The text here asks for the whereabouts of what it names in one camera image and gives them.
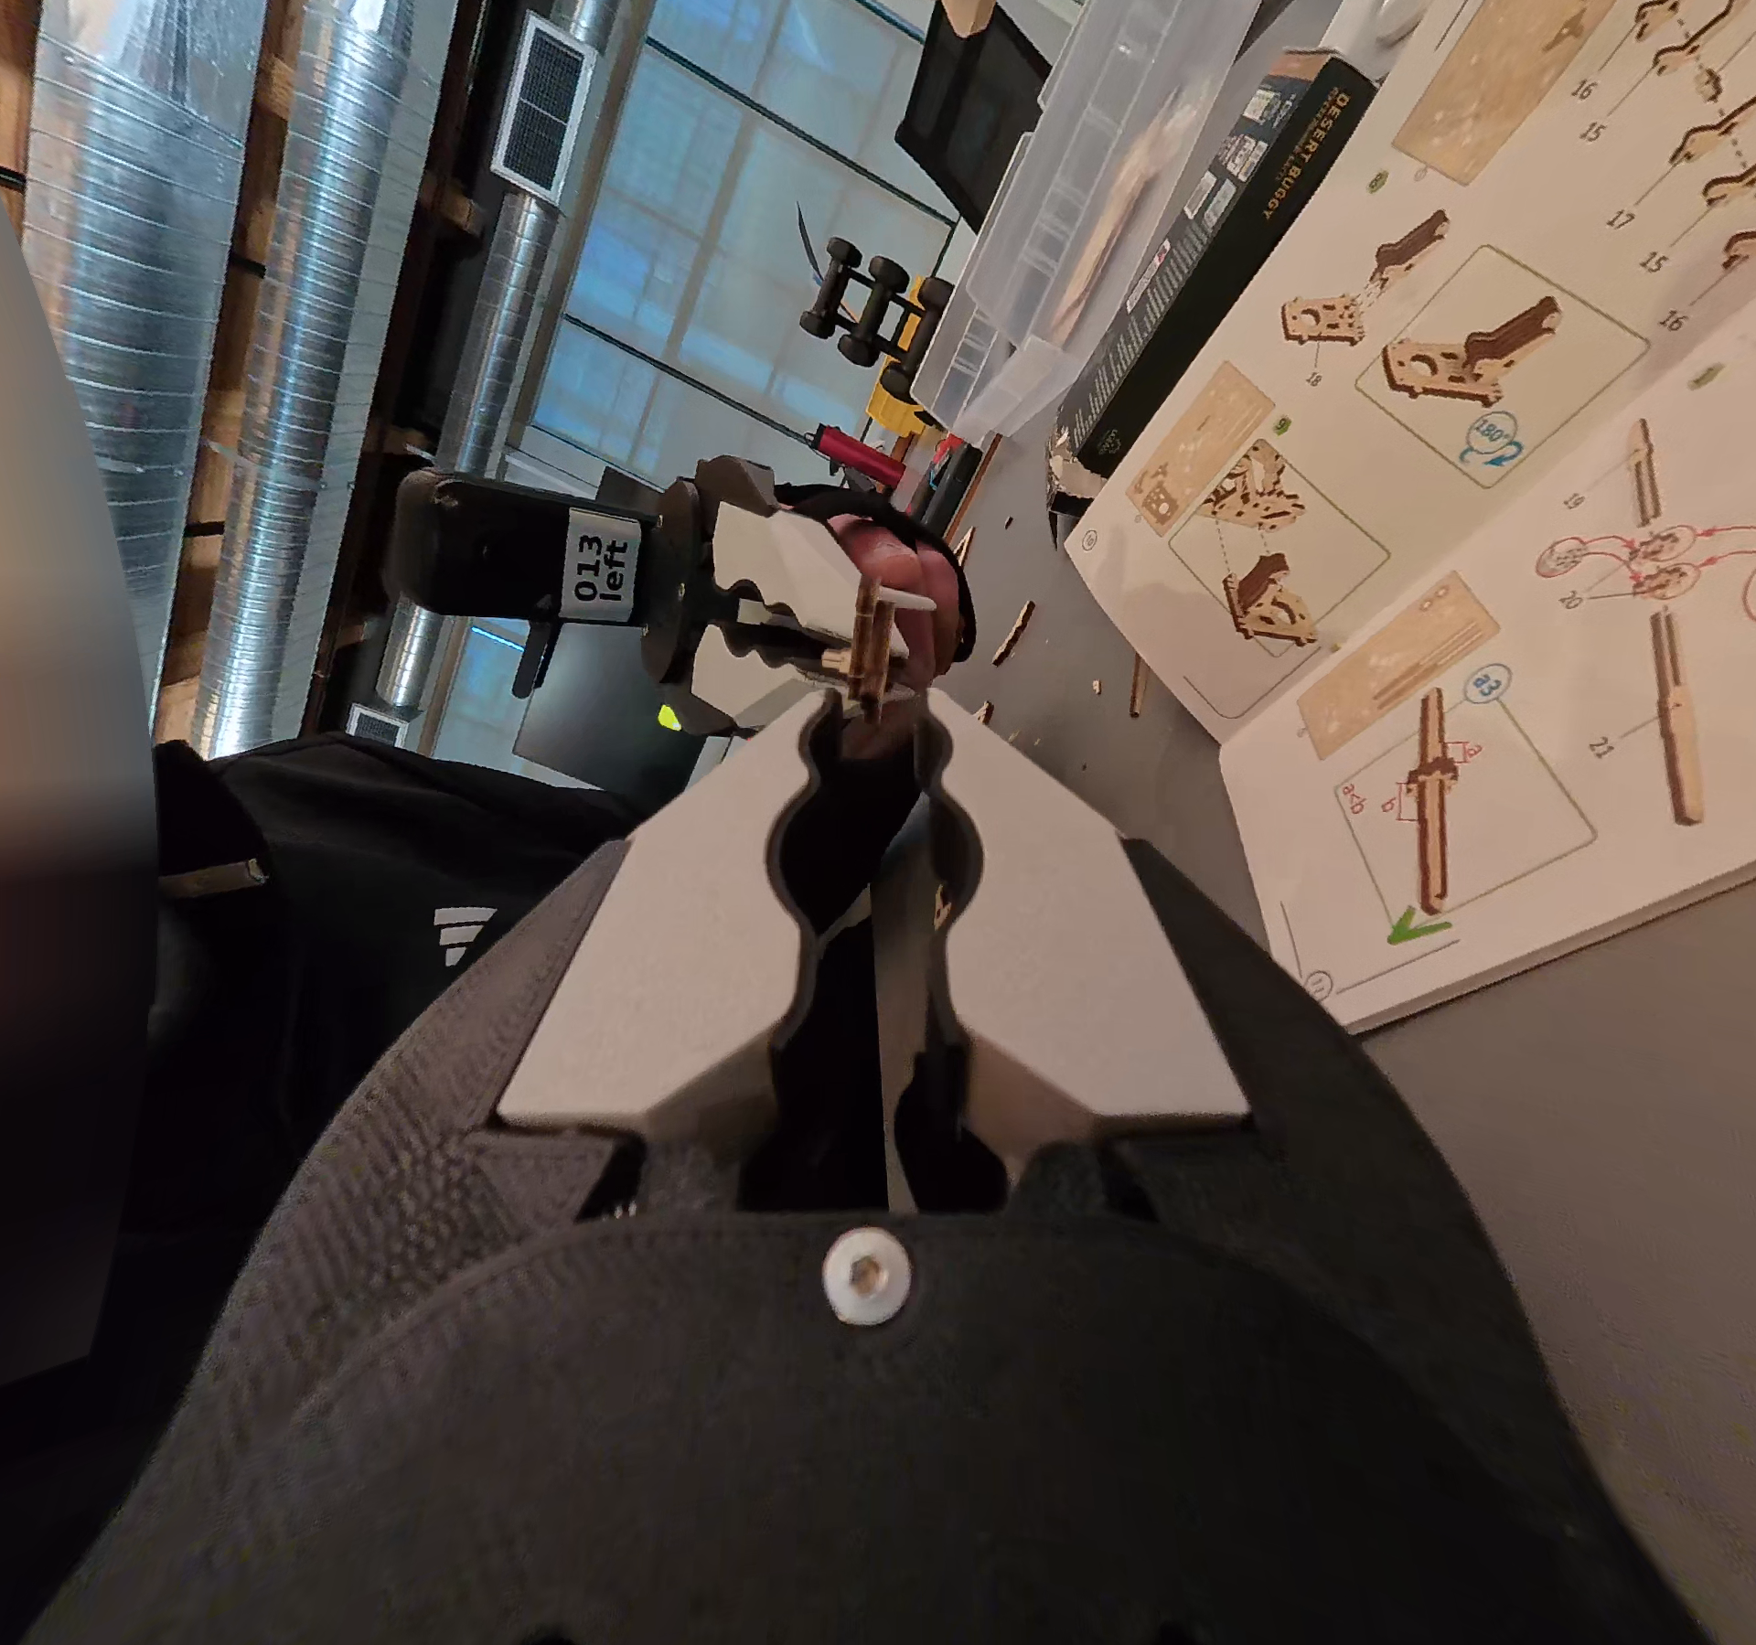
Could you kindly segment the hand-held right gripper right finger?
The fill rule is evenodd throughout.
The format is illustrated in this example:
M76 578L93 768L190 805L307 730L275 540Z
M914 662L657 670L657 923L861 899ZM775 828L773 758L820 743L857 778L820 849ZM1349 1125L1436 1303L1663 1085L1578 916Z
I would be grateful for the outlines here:
M943 692L898 836L898 1210L1251 1106L1116 828Z

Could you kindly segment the white vent grille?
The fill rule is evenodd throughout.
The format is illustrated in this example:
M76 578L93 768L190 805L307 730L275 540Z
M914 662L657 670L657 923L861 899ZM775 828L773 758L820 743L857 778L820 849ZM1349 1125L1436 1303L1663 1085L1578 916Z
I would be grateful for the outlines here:
M497 128L490 170L558 206L599 49L530 12Z

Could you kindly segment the clear plastic storage container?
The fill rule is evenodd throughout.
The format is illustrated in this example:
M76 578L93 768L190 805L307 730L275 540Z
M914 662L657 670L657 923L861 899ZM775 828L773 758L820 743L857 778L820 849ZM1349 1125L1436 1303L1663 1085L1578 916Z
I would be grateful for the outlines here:
M996 202L976 231L955 298L911 382L915 404L950 435L1013 432L1057 402L1110 326L1261 0L1087 0L1039 96ZM1178 95L1201 100L1184 163L1140 202L1076 330L1049 316L1101 190L1130 142Z

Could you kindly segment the foil wrapped duct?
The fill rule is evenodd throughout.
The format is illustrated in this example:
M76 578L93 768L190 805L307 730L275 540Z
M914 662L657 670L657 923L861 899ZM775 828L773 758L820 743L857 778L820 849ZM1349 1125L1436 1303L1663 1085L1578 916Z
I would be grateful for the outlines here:
M270 0L42 0L22 251L93 449L148 717Z
M307 0L190 744L309 701L457 0Z

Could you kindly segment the spiral metal ventilation duct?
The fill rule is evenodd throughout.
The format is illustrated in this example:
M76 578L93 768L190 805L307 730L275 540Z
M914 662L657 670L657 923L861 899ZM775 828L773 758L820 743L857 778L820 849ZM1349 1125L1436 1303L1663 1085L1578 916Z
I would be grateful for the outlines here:
M601 56L592 72L595 81L621 8L623 0L552 0L552 8L539 12L539 16L599 49ZM493 457L503 449L512 385L527 354L543 274L552 255L574 169L572 153L558 206L547 206L506 183L508 190L472 304L437 451L425 473L485 477L497 467Z

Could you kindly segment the yellow tool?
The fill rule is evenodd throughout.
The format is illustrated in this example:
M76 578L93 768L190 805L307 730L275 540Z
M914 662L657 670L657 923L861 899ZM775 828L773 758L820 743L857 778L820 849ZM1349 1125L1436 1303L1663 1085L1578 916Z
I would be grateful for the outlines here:
M918 439L921 435L927 439L943 437L943 427L938 427L918 404L892 391L894 383L888 383L888 376L895 366L898 362L879 363L879 375L876 376L867 399L868 422L877 430L888 430L894 439Z

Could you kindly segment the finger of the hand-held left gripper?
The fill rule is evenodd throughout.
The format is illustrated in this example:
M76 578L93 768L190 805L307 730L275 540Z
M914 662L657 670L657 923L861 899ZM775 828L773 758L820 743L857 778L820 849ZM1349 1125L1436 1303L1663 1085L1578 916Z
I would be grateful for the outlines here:
M712 630L735 659L847 662L856 647L861 576L817 519L721 500L712 585L729 604Z
M702 637L692 659L692 734L754 734L804 696L842 693L815 637Z

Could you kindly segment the person's left hand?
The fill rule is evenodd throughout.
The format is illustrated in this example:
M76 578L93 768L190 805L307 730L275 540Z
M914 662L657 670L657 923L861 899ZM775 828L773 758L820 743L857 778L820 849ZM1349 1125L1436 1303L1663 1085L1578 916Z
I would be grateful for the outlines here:
M856 514L837 514L826 525L854 564L861 584L877 593L902 593L914 606L892 606L888 689L918 696L930 692L974 641L974 610L958 561L930 531L902 529Z

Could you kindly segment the person's black clothed torso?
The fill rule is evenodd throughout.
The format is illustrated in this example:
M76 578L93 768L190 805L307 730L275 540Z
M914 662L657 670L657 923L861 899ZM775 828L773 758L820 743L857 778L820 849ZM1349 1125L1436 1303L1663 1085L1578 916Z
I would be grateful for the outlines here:
M127 1368L193 1364L252 1239L378 1056L640 812L344 734L152 753L156 994L123 1200Z

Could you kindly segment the wooden axle lever assembly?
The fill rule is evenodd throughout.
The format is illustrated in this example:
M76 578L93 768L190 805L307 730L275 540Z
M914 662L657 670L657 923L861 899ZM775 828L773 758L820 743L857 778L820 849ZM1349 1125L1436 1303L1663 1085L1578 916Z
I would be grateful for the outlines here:
M826 649L820 659L824 677L839 692L843 707L867 724L883 717L888 701L888 659L895 612L934 612L937 604L918 593L883 585L876 575L859 575L854 602L851 639Z

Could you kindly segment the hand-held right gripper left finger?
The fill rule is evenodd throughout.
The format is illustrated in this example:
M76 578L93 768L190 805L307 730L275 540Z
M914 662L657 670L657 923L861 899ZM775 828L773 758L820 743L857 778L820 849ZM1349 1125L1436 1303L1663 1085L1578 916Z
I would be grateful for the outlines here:
M783 839L839 743L839 697L804 696L628 836L497 1100L512 1130L609 1141L583 1213L634 1207L655 1150L739 1192L775 1141L776 1071L842 925L802 906Z

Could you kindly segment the printed instruction booklet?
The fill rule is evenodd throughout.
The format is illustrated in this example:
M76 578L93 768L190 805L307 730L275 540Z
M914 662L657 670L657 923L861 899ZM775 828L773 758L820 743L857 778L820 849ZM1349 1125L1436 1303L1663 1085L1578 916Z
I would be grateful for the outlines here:
M1362 1033L1751 879L1753 0L1367 0L1068 556Z

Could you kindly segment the pale wooden part sheets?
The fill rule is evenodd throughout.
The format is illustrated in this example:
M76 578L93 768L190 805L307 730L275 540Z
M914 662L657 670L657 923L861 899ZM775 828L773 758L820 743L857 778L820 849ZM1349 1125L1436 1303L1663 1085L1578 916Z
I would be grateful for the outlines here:
M1185 146L1201 114L1201 100L1195 95L1178 95L1130 142L1114 179L1101 190L1095 216L1064 274L1060 298L1049 316L1050 339L1064 340L1076 330L1142 197L1157 189L1168 170L1184 163Z

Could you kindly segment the black monitor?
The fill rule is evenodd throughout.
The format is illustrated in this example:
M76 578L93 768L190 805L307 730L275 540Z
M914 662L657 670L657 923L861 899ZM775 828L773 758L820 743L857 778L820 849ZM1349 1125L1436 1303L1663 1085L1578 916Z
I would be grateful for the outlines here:
M550 668L527 701L515 751L565 778L612 795L650 816L700 782L729 753L724 735L699 735L645 677L561 683Z

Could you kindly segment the black cardboard kit box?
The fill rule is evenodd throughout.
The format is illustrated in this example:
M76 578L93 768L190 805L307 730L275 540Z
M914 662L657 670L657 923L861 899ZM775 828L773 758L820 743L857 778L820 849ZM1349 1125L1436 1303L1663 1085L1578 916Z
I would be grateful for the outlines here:
M1050 533L1084 514L1329 175L1377 91L1334 49L1289 49L1165 216L1047 447Z

